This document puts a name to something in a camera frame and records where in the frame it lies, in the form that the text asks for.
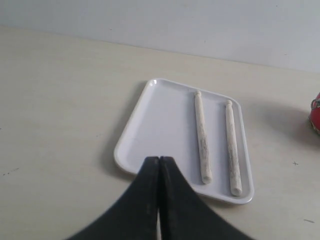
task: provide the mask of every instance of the red object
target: red object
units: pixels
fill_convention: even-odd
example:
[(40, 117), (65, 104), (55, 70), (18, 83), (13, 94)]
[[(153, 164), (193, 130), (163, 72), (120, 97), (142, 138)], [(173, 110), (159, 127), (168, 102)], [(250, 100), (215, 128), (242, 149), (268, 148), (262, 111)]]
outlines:
[(314, 130), (320, 134), (320, 93), (311, 102), (311, 113), (309, 119)]

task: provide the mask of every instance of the tray rim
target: tray rim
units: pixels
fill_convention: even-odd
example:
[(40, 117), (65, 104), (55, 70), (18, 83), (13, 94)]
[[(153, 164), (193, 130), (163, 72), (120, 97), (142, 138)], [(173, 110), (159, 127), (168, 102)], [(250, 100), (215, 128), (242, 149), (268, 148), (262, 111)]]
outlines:
[(244, 205), (244, 204), (249, 203), (254, 197), (255, 189), (254, 189), (254, 182), (253, 182), (253, 176), (252, 176), (252, 171), (251, 171), (251, 164), (250, 164), (249, 151), (248, 151), (247, 138), (246, 138), (245, 125), (244, 125), (244, 121), (243, 121), (241, 105), (235, 99), (233, 99), (232, 97), (229, 97), (229, 96), (226, 96), (226, 95), (223, 95), (223, 94), (220, 94), (220, 93), (216, 93), (216, 92), (204, 90), (204, 89), (201, 89), (201, 88), (189, 86), (187, 84), (171, 81), (171, 80), (168, 80), (168, 79), (165, 79), (165, 78), (161, 78), (161, 77), (152, 78), (152, 79), (148, 80), (146, 82), (146, 84), (145, 84), (145, 86), (144, 86), (144, 88), (142, 90), (142, 93), (141, 93), (138, 101), (136, 102), (136, 104), (134, 106), (134, 109), (133, 109), (133, 111), (132, 111), (132, 113), (131, 113), (131, 115), (130, 115), (130, 117), (129, 117), (129, 119), (128, 119), (128, 121), (127, 121), (127, 123), (126, 123), (126, 125), (125, 125), (125, 127), (124, 127), (124, 129), (122, 131), (122, 133), (121, 133), (121, 136), (120, 136), (120, 138), (119, 138), (119, 140), (116, 143), (116, 146), (114, 148), (113, 157), (114, 157), (114, 161), (115, 161), (116, 165), (126, 173), (129, 173), (129, 174), (132, 174), (132, 175), (137, 175), (137, 172), (135, 170), (132, 170), (129, 167), (127, 167), (127, 166), (122, 164), (122, 162), (120, 160), (120, 157), (119, 157), (119, 148), (120, 148), (120, 146), (121, 146), (121, 144), (123, 142), (124, 136), (126, 135), (129, 126), (131, 125), (131, 122), (133, 121), (133, 117), (136, 114), (136, 111), (137, 111), (138, 107), (140, 106), (141, 101), (145, 97), (147, 90), (151, 86), (151, 83), (153, 83), (154, 81), (157, 81), (157, 82), (168, 82), (168, 83), (171, 83), (171, 84), (180, 85), (180, 86), (187, 87), (187, 88), (193, 88), (195, 90), (199, 90), (201, 92), (206, 92), (208, 94), (214, 94), (216, 96), (220, 96), (220, 97), (223, 97), (223, 98), (228, 98), (234, 104), (237, 105), (238, 114), (239, 114), (239, 117), (241, 119), (241, 121), (240, 121), (241, 132), (242, 132), (242, 136), (241, 137), (242, 137), (243, 146), (244, 146), (244, 156), (245, 156), (245, 162), (246, 162), (246, 168), (247, 168), (248, 180), (249, 180), (249, 193), (248, 193), (248, 195), (246, 197), (243, 197), (243, 198), (230, 198), (230, 197), (228, 197), (226, 195), (223, 195), (223, 194), (219, 194), (217, 197), (213, 197), (213, 196), (209, 196), (209, 195), (207, 195), (205, 193), (202, 193), (201, 191), (199, 191), (198, 189), (195, 189), (192, 186), (191, 187), (197, 194), (199, 194), (201, 196), (205, 196), (205, 197), (210, 198), (210, 199), (215, 199), (215, 200), (218, 200), (218, 201), (221, 201), (221, 202), (234, 204), (234, 205)]

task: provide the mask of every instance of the wooden stick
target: wooden stick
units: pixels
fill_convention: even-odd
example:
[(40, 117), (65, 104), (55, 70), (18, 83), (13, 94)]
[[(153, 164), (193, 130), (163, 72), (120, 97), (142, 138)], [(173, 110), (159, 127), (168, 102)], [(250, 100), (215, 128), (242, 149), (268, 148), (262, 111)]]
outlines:
[(205, 129), (204, 107), (201, 99), (201, 92), (199, 90), (197, 90), (194, 94), (194, 105), (200, 156), (201, 179), (204, 184), (209, 184), (212, 181), (212, 173), (209, 162), (209, 150), (207, 134)]
[(234, 196), (242, 194), (241, 175), (236, 139), (235, 119), (232, 101), (226, 101), (225, 106), (226, 138), (229, 152), (230, 190)]

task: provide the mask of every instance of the white tray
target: white tray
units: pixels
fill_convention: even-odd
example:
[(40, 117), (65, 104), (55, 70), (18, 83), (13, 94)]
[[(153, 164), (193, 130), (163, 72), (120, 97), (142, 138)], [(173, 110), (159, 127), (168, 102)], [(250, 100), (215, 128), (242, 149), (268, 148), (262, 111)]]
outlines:
[[(147, 156), (171, 156), (191, 187), (201, 195), (232, 204), (246, 204), (254, 195), (241, 107), (230, 97), (201, 90), (212, 182), (200, 173), (195, 97), (197, 88), (165, 79), (149, 80), (115, 147), (114, 158), (136, 174)], [(226, 100), (233, 102), (242, 196), (230, 192), (226, 136)]]

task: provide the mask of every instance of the table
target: table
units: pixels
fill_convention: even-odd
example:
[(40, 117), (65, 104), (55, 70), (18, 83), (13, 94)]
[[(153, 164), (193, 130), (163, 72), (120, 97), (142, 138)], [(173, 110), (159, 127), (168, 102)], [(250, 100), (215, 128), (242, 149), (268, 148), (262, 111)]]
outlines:
[(242, 105), (255, 195), (212, 209), (257, 240), (319, 238), (320, 74), (0, 27), (0, 77), (0, 239), (65, 239), (119, 198), (114, 147), (152, 78)]

